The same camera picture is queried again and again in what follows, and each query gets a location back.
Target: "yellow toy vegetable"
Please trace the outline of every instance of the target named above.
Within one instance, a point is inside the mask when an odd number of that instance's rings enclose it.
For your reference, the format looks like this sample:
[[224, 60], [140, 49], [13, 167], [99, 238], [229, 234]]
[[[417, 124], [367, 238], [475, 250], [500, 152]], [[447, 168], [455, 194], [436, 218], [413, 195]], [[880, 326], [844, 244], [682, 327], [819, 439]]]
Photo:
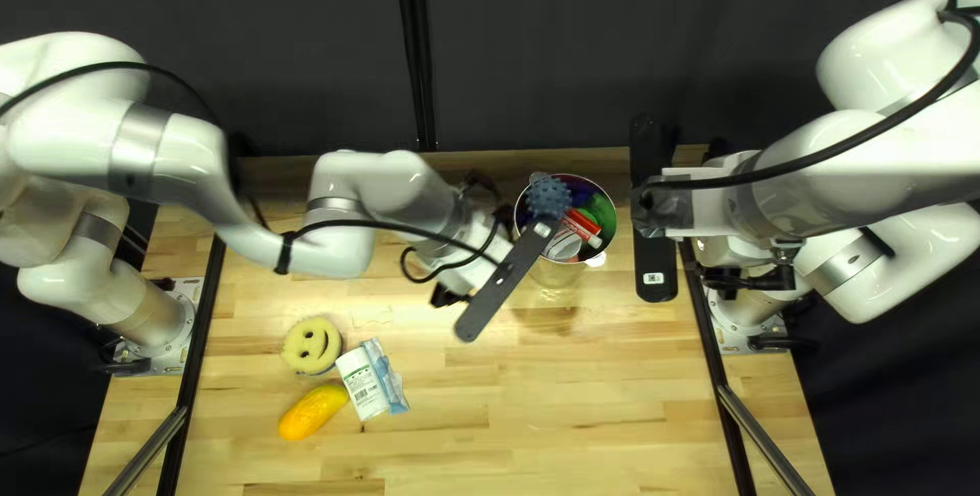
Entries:
[[338, 385], [321, 385], [307, 393], [279, 420], [279, 436], [302, 440], [321, 428], [328, 419], [347, 404], [347, 389]]

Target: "yellow sponge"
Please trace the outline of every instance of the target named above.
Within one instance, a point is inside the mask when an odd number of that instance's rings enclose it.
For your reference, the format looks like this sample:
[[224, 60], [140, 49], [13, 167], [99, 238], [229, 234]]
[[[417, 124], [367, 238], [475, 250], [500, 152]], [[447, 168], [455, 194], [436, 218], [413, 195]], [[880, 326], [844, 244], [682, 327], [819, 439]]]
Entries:
[[315, 316], [290, 328], [279, 356], [298, 374], [315, 376], [333, 367], [342, 348], [337, 328], [326, 318]]

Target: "product label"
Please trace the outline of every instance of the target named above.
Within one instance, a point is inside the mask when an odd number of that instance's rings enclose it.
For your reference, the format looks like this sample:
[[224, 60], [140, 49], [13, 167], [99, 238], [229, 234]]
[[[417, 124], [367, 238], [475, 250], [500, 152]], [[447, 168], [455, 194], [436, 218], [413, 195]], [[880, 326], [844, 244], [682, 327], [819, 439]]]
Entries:
[[663, 272], [645, 272], [643, 274], [643, 283], [647, 285], [653, 285], [657, 283], [664, 283], [664, 273]]
[[370, 365], [362, 365], [344, 377], [347, 392], [351, 393], [357, 408], [371, 409], [381, 405], [381, 402], [376, 401], [385, 400], [384, 392], [374, 379]]

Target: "wooden tabletop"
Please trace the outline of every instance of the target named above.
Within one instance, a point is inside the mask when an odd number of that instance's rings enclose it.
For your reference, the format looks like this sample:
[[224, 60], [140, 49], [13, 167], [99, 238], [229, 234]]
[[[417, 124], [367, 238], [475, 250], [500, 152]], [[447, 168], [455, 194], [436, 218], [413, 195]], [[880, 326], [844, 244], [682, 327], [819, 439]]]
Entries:
[[[625, 148], [423, 155], [450, 182], [470, 168], [517, 197], [534, 170], [603, 186], [629, 226]], [[277, 231], [299, 227], [315, 158], [244, 160], [247, 187]], [[199, 277], [211, 227], [162, 208], [146, 277]], [[691, 307], [648, 304], [633, 287], [631, 231], [566, 290], [525, 279], [463, 344], [461, 305], [433, 309], [432, 284], [402, 277], [404, 245], [379, 232], [360, 279], [279, 277], [229, 251], [214, 307], [178, 494], [561, 496], [735, 494]], [[405, 380], [408, 414], [365, 424], [348, 405], [306, 440], [279, 415], [336, 373], [300, 377], [277, 356], [286, 330], [326, 315], [348, 348], [377, 336]], [[727, 357], [730, 384], [817, 494], [832, 489], [789, 355]], [[173, 409], [179, 377], [114, 378], [82, 481], [100, 494]], [[760, 494], [785, 494], [751, 443]], [[162, 459], [132, 494], [155, 494]]]

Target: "black cable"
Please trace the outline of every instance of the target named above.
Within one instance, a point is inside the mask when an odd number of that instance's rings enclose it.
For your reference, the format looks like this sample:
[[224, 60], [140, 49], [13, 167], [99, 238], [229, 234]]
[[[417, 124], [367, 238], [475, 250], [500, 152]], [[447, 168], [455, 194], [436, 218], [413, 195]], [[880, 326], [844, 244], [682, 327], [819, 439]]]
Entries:
[[483, 242], [483, 245], [480, 246], [480, 254], [474, 253], [474, 254], [470, 255], [469, 257], [467, 257], [466, 259], [463, 259], [462, 261], [457, 261], [456, 263], [441, 264], [441, 265], [437, 266], [435, 268], [435, 270], [433, 270], [432, 272], [430, 272], [427, 276], [421, 277], [421, 278], [412, 277], [409, 274], [408, 269], [405, 267], [405, 258], [409, 256], [409, 253], [411, 253], [412, 251], [415, 251], [415, 248], [413, 248], [413, 247], [406, 247], [405, 248], [405, 251], [402, 251], [402, 256], [398, 260], [399, 266], [402, 268], [402, 274], [405, 275], [405, 277], [409, 278], [409, 281], [411, 281], [411, 282], [414, 282], [414, 283], [427, 283], [427, 282], [430, 282], [433, 279], [435, 279], [435, 277], [437, 277], [440, 274], [442, 274], [444, 270], [449, 270], [451, 268], [459, 268], [461, 266], [466, 266], [467, 264], [470, 264], [473, 261], [479, 259], [480, 256], [483, 254], [483, 252], [485, 252], [487, 250], [487, 248], [490, 247], [490, 243], [493, 242], [493, 238], [497, 235], [497, 228], [499, 226], [500, 226], [500, 219], [499, 218], [496, 218], [496, 216], [494, 216], [494, 219], [493, 219], [493, 227], [490, 228], [490, 235], [487, 236], [487, 239]]
[[262, 214], [262, 210], [259, 209], [259, 202], [256, 201], [255, 196], [252, 194], [246, 194], [245, 198], [248, 200], [249, 205], [252, 206], [252, 211], [255, 212], [255, 216], [259, 220], [259, 224], [266, 230], [269, 230], [270, 228], [268, 227], [268, 222], [265, 221], [265, 216]]
[[763, 335], [753, 335], [749, 337], [749, 346], [753, 350], [761, 349], [789, 349], [791, 351], [818, 351], [820, 344], [812, 339], [802, 337], [767, 337]]
[[867, 142], [885, 131], [909, 120], [909, 118], [914, 114], [918, 114], [946, 94], [946, 92], [952, 88], [961, 77], [963, 77], [967, 70], [973, 66], [973, 62], [977, 59], [978, 53], [980, 53], [980, 23], [978, 23], [976, 19], [967, 14], [962, 14], [960, 11], [938, 12], [937, 15], [942, 21], [952, 21], [966, 27], [970, 33], [969, 45], [966, 47], [966, 51], [963, 53], [963, 56], [945, 77], [940, 79], [940, 81], [929, 89], [928, 92], [919, 98], [916, 98], [911, 103], [901, 108], [898, 112], [885, 117], [871, 127], [867, 127], [853, 136], [845, 138], [844, 140], [832, 144], [822, 150], [803, 156], [802, 158], [790, 160], [786, 163], [766, 166], [765, 168], [761, 168], [759, 170], [741, 172], [737, 175], [730, 175], [728, 177], [704, 178], [700, 180], [662, 180], [658, 182], [650, 182], [645, 184], [642, 193], [643, 197], [649, 200], [652, 197], [652, 192], [658, 189], [704, 190], [709, 188], [727, 188], [729, 186], [750, 184], [773, 177], [789, 175], [791, 172], [795, 172], [839, 156], [843, 152], [856, 148], [857, 146], [864, 144], [864, 142]]
[[494, 266], [499, 266], [500, 262], [490, 257], [484, 251], [476, 249], [469, 243], [459, 241], [454, 238], [442, 235], [437, 232], [431, 232], [424, 228], [409, 227], [406, 225], [398, 225], [395, 222], [385, 222], [383, 220], [365, 220], [361, 218], [340, 218], [337, 220], [321, 220], [319, 222], [313, 222], [311, 225], [306, 225], [305, 227], [296, 230], [292, 233], [292, 239], [298, 239], [306, 234], [309, 234], [313, 230], [319, 230], [321, 228], [330, 227], [361, 227], [361, 228], [381, 228], [382, 230], [391, 230], [393, 232], [405, 232], [407, 234], [414, 234], [416, 236], [422, 236], [429, 238], [431, 240], [440, 241], [442, 243], [448, 243], [449, 245], [454, 245], [459, 247], [459, 249], [469, 251], [475, 254], [477, 257], [483, 257], [488, 263]]
[[48, 87], [54, 86], [70, 78], [84, 76], [88, 73], [94, 73], [95, 71], [107, 71], [109, 69], [136, 69], [139, 71], [149, 71], [151, 73], [157, 73], [158, 75], [164, 76], [171, 81], [178, 83], [178, 85], [183, 87], [188, 94], [197, 100], [198, 104], [200, 104], [200, 106], [204, 109], [205, 113], [208, 114], [208, 117], [211, 117], [210, 121], [218, 127], [221, 126], [221, 124], [217, 121], [217, 115], [214, 114], [214, 110], [208, 106], [208, 103], [204, 100], [200, 93], [198, 93], [197, 90], [190, 85], [190, 83], [180, 78], [180, 76], [178, 76], [176, 73], [168, 71], [163, 67], [157, 67], [151, 64], [141, 64], [138, 62], [101, 62], [99, 64], [82, 65], [80, 67], [58, 73], [56, 76], [48, 77], [31, 85], [31, 87], [28, 89], [4, 102], [3, 105], [0, 105], [0, 118], [10, 113], [10, 111], [13, 110], [14, 107], [16, 107], [20, 102], [31, 98], [31, 96]]

